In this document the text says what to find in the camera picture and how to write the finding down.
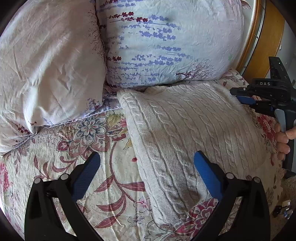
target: wooden panel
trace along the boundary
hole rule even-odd
[[[269,56],[276,56],[284,31],[285,19],[278,9],[266,1],[266,12],[261,35],[253,56],[243,73],[247,82],[253,78],[265,78],[269,71]]]
[[[256,36],[255,36],[256,26],[258,24],[260,24],[259,22],[261,20],[259,17],[259,11],[260,11],[260,7],[261,7],[260,4],[261,4],[261,0],[256,0],[256,9],[255,9],[254,20],[252,23],[250,35],[249,35],[248,41],[246,43],[246,46],[244,48],[244,51],[242,53],[242,56],[239,60],[239,63],[236,67],[236,70],[238,72],[241,72],[243,70],[244,64],[247,61],[247,58],[249,56],[249,51],[252,48],[252,46],[254,46],[253,43],[255,42],[255,39],[256,39]]]

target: bed sheet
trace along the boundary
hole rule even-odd
[[[230,70],[218,80],[226,88],[243,85],[243,78]],[[284,174],[274,155],[274,120],[252,114],[258,128],[264,130],[270,162],[257,170],[257,176],[272,175],[273,182],[265,186],[270,211],[281,195],[280,182]],[[213,212],[217,200],[197,204],[174,225],[157,225],[153,220],[149,197],[145,192],[138,163],[128,135],[122,109],[99,113],[86,119],[43,129],[19,148],[7,153],[0,161],[0,199],[4,212],[17,232],[24,237],[24,218],[32,182],[44,181],[70,173],[83,163],[92,151],[100,153],[101,166],[84,198],[77,201],[90,224],[104,240],[185,241],[195,236]],[[222,230],[226,232],[239,207],[237,202]],[[58,199],[54,204],[61,222],[69,233],[73,231]]]

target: cable knit pattern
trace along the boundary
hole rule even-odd
[[[237,178],[261,166],[264,139],[236,97],[208,83],[117,93],[156,223],[173,223],[210,197],[193,165],[202,150]]]

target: finger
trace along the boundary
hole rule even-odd
[[[274,131],[275,131],[276,133],[278,133],[278,132],[281,131],[281,125],[280,125],[279,123],[276,123],[276,124],[274,125]]]
[[[291,130],[286,131],[286,135],[290,140],[296,139],[296,127],[292,128]]]
[[[279,160],[279,161],[282,161],[284,158],[285,158],[285,154],[282,153],[282,152],[279,152],[279,153],[278,153],[278,160]]]
[[[289,141],[287,135],[285,133],[282,133],[282,132],[276,133],[276,136],[275,137],[276,137],[276,141],[277,142],[280,142],[280,143],[287,144],[288,141]]]
[[[287,144],[277,142],[276,143],[276,150],[278,152],[288,154],[290,152],[290,147]]]

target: hand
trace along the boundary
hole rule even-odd
[[[276,132],[276,150],[278,151],[278,159],[284,160],[285,154],[290,152],[290,147],[287,145],[289,140],[296,139],[296,127],[285,133],[281,132],[281,126],[276,123],[274,126]]]

